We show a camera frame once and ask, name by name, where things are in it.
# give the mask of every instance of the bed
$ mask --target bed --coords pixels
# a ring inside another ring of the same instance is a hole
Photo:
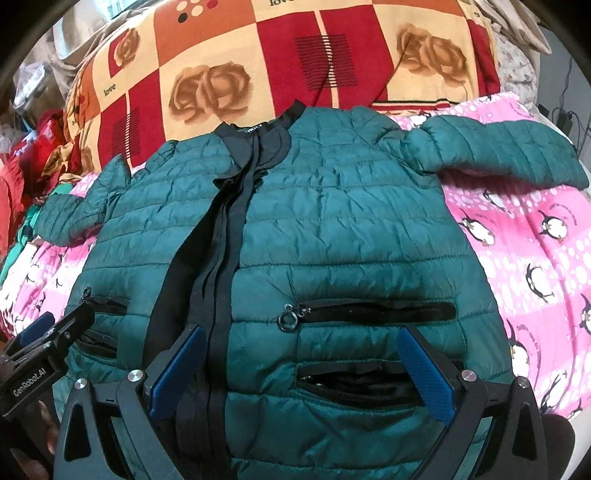
[[[472,0],[331,0],[321,11],[313,0],[253,4],[166,0],[87,59],[64,113],[69,148],[59,166],[82,178],[71,194],[84,196],[116,155],[137,171],[166,140],[221,121],[256,125],[294,97],[368,106],[404,129],[442,114],[544,122],[535,107],[542,39],[524,48],[523,37],[508,33],[511,19],[480,0],[480,8]],[[359,21],[372,26],[369,36]],[[532,192],[458,171],[442,180],[499,304],[515,374],[531,380],[543,412],[581,425],[591,405],[589,202],[569,187]],[[6,334],[46,311],[63,314],[96,234],[75,247],[29,249],[24,278],[0,290]],[[576,452],[589,444],[577,431]]]

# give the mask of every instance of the penguin print blanket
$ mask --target penguin print blanket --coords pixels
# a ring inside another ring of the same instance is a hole
[[[532,119],[511,93],[431,114],[483,123]],[[423,115],[392,118],[404,129],[425,120]],[[72,194],[84,196],[95,178],[86,176]],[[531,380],[544,412],[575,416],[591,404],[591,205],[570,187],[531,191],[502,177],[458,171],[441,179],[447,206],[499,304],[514,372]],[[13,308],[2,312],[11,325],[9,336],[46,311],[62,317],[95,239],[89,235],[71,251],[47,243],[39,247]]]

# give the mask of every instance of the silver bolt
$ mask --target silver bolt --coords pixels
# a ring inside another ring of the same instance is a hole
[[[74,388],[77,390],[82,390],[85,386],[88,385],[88,380],[85,378],[79,378],[74,382]]]
[[[144,372],[142,372],[141,370],[132,370],[127,374],[127,380],[129,380],[130,382],[139,382],[140,380],[142,380],[143,376]]]
[[[478,378],[478,375],[472,370],[462,370],[462,378],[467,382],[474,382]]]
[[[525,377],[517,377],[517,383],[521,388],[528,388],[530,386],[530,381]]]

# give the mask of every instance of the quilted jacket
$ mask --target quilted jacket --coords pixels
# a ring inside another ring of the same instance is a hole
[[[190,319],[216,351],[179,405],[177,437],[206,476],[408,478],[442,427],[412,385],[370,375],[360,397],[348,388],[368,378],[318,372],[396,363],[398,329],[413,322],[483,379],[511,381],[495,299],[444,202],[444,168],[537,188],[587,186],[572,146],[543,125],[437,116],[407,132],[366,108],[222,124],[165,143],[133,177],[114,158],[84,199],[52,196],[37,221],[58,245],[103,225],[69,310],[84,295],[123,299],[92,327],[109,345],[71,349],[56,401],[76,378],[113,381],[145,368]],[[359,305],[366,316],[351,319]],[[372,321],[377,310],[406,307]]]

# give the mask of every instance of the blue gripper pad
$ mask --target blue gripper pad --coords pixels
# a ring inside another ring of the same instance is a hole
[[[206,349],[205,330],[195,327],[152,387],[150,418],[167,420],[173,416],[187,384],[205,357]]]
[[[31,345],[33,342],[39,340],[39,338],[54,326],[55,322],[56,319],[51,312],[45,312],[41,315],[18,336],[18,343],[21,348],[25,348],[27,345]]]
[[[456,413],[452,386],[407,328],[398,332],[396,347],[431,415],[449,425]]]

